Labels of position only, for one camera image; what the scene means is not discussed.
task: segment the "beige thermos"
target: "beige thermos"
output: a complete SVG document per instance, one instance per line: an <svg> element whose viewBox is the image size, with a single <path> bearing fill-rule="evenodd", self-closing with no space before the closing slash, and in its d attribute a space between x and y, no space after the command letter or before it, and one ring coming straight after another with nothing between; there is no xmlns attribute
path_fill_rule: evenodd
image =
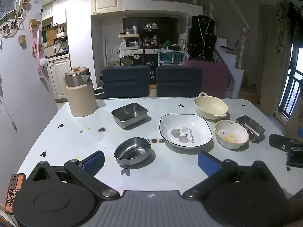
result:
<svg viewBox="0 0 303 227"><path fill-rule="evenodd" d="M97 110L91 73L87 67L75 66L65 73L66 95L72 115L84 117Z"/></svg>

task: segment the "license plate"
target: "license plate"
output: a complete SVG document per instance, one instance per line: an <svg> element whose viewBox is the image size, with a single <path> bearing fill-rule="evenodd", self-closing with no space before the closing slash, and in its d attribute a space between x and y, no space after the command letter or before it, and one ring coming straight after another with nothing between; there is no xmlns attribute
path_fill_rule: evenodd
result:
<svg viewBox="0 0 303 227"><path fill-rule="evenodd" d="M183 52L177 53L177 52L160 52L160 60L162 62L172 62L174 57L174 63L179 63L183 61Z"/></svg>

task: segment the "floral bowl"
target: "floral bowl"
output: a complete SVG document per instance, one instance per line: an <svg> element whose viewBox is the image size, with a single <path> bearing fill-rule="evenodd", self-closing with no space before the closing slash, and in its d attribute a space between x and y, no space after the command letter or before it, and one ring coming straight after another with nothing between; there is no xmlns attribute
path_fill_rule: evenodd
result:
<svg viewBox="0 0 303 227"><path fill-rule="evenodd" d="M215 126L216 139L223 147L228 149L241 148L248 142L246 129L231 120L221 120Z"/></svg>
<svg viewBox="0 0 303 227"><path fill-rule="evenodd" d="M212 139L204 118L195 114L167 114L161 118L160 134L178 148L199 148Z"/></svg>

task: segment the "white table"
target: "white table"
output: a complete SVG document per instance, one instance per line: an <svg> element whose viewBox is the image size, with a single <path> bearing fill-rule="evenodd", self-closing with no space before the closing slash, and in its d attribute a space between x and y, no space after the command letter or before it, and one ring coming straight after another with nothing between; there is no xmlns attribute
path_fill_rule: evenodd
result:
<svg viewBox="0 0 303 227"><path fill-rule="evenodd" d="M223 99L229 106L231 120L248 115L262 125L266 132L260 143L251 143L239 151L222 147L215 136L216 121L207 121L213 140L198 150L175 148L159 142L159 122L169 113L196 114L193 98L133 98L98 100L98 110L83 118L71 115L69 104L65 104L39 136L18 173L29 176L39 161L46 160L51 166L63 165L70 159L83 160L97 150L105 155L104 167L95 178L119 191L124 190L185 190L207 178L197 163L201 150L209 152L223 161L232 159L239 165L250 166L255 160L266 163L285 194L291 197L303 187L303 170L291 167L286 169L286 153L270 147L271 134L282 135L279 129L264 116L253 104L246 100ZM148 109L151 119L131 130L123 130L113 119L111 111L130 103L138 103ZM116 147L128 138L141 136L151 140L154 160L145 167L131 169L130 175L123 174L115 158Z"/></svg>

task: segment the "bowl handle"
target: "bowl handle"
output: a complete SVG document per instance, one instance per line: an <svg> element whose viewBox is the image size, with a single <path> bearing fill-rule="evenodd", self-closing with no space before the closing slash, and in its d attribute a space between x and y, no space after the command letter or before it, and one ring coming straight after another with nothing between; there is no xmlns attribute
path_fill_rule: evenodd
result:
<svg viewBox="0 0 303 227"><path fill-rule="evenodd" d="M202 92L202 93L200 93L200 94L198 95L198 97L201 97L202 95L208 96L208 94Z"/></svg>
<svg viewBox="0 0 303 227"><path fill-rule="evenodd" d="M220 114L220 115L216 115L218 117L226 117L227 114Z"/></svg>

